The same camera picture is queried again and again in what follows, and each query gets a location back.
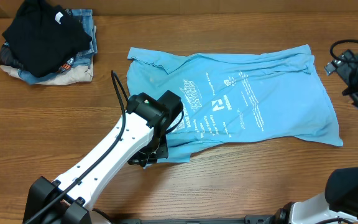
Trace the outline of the light blue t-shirt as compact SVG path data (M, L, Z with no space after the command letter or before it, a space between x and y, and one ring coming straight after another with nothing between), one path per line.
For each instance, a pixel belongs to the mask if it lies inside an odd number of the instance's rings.
M331 100L308 45L264 54L189 56L131 48L129 93L171 91L183 110L167 135L168 162L228 142L293 136L342 146Z

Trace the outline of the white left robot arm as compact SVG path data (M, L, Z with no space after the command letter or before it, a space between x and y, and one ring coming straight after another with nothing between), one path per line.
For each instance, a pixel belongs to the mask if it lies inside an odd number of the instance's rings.
M115 127L80 162L53 181L40 177L31 185L23 222L106 223L93 211L105 187L126 163L144 167L167 157L168 128L182 110L171 91L157 100L131 96Z

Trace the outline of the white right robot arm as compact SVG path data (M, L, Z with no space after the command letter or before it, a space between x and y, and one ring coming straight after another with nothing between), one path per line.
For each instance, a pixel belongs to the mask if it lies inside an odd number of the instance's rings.
M328 75L337 73L347 85L348 95L358 109L358 54L346 50L325 67ZM358 222L358 167L336 169L324 192L303 202L290 202L274 215L246 216L245 223L355 223Z

